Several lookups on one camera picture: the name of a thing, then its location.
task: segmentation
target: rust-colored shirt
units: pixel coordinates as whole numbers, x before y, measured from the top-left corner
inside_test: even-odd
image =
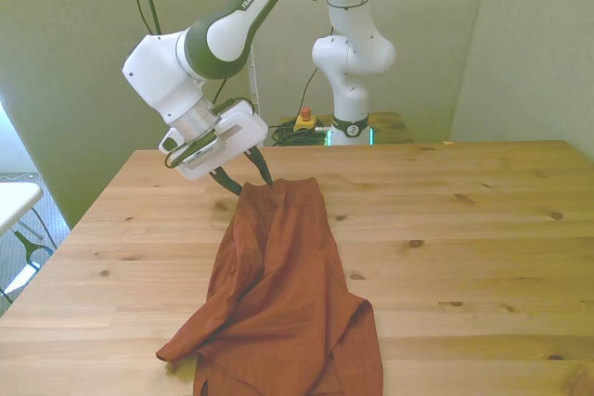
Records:
[[[349,294],[316,180],[245,185],[206,303],[157,352],[194,395],[381,396],[373,309]]]

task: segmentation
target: table surface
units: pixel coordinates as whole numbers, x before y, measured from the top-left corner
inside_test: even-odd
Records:
[[[0,236],[44,195],[35,183],[0,183]]]
[[[390,396],[594,394],[594,165],[564,143],[265,149],[314,175]],[[257,181],[244,159],[228,165]],[[236,199],[136,152],[0,319],[3,396],[184,396],[155,359]]]

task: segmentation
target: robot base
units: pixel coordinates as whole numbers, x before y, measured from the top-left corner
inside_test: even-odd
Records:
[[[326,146],[373,146],[373,144],[374,132],[371,127],[365,129],[359,136],[350,137],[332,126],[326,138]]]

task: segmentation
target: floor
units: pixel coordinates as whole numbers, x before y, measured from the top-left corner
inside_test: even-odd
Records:
[[[35,205],[35,208],[41,215],[41,218],[44,220],[49,233],[59,246],[60,243],[64,241],[66,236],[68,236],[70,230],[66,225],[66,222],[64,222],[64,219],[62,218],[62,215],[59,212],[54,199],[52,199],[49,195],[47,187],[45,187],[41,176],[38,173],[0,173],[0,183],[12,182],[36,183],[44,190],[44,196]],[[37,220],[35,214],[32,211],[29,211],[22,218],[22,221],[39,234],[45,234],[44,228],[41,226],[39,220]],[[43,240],[39,240],[19,225],[15,225],[13,229],[19,230],[32,243],[45,245],[52,248],[52,244],[47,236],[45,236]],[[32,261],[40,264],[43,267],[44,263],[47,261],[47,258],[47,254],[39,250],[33,254]],[[7,232],[6,234],[0,236],[0,287],[2,289],[8,288],[9,284],[13,282],[13,280],[21,272],[23,272],[23,275],[26,275],[27,271],[23,271],[25,266],[26,263],[24,248],[14,236],[14,234],[12,232]],[[19,297],[24,288],[25,287],[20,287],[19,289],[9,292],[8,296],[12,300],[15,300]],[[0,296],[0,316],[6,312],[9,306],[10,305],[7,300]]]

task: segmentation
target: white chair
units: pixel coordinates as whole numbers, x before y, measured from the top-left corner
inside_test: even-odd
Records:
[[[44,227],[54,249],[57,249],[58,247],[47,230],[47,226],[34,207],[43,195],[44,191],[35,183],[0,183],[0,236],[10,230],[14,224],[20,224],[32,234],[42,239],[43,237],[41,235],[21,220],[22,216],[28,211],[33,211],[41,225]],[[17,237],[25,247],[28,264],[32,264],[30,258],[34,251],[44,249],[48,253],[52,252],[48,247],[35,245],[29,242],[24,236],[20,236],[20,233],[18,232],[15,232],[15,234],[18,234]],[[0,294],[2,294],[9,303],[12,303],[12,299],[5,294],[4,290],[1,288]]]

